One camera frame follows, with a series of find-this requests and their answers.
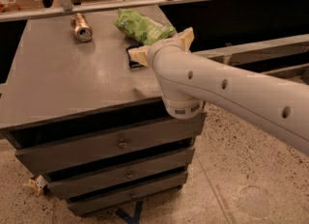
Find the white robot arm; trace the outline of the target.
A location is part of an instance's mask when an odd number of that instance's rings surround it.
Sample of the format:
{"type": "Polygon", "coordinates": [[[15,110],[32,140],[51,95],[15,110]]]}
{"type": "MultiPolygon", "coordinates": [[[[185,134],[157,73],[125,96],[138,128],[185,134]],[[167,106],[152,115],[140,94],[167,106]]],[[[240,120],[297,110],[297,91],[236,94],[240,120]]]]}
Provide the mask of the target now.
{"type": "Polygon", "coordinates": [[[219,106],[309,154],[309,86],[242,70],[193,54],[193,33],[132,48],[130,58],[153,70],[167,112],[195,117],[204,101],[219,106]]]}

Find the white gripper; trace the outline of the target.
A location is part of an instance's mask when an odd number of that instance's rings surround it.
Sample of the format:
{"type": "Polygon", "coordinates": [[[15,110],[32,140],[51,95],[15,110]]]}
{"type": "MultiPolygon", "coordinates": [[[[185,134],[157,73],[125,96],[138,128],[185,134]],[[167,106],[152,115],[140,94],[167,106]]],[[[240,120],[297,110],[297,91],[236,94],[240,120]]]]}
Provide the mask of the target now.
{"type": "Polygon", "coordinates": [[[147,45],[133,48],[129,51],[129,55],[143,67],[150,64],[153,70],[188,70],[189,64],[185,52],[189,51],[194,41],[193,28],[184,29],[176,38],[177,40],[166,39],[156,42],[150,49],[147,45]]]}

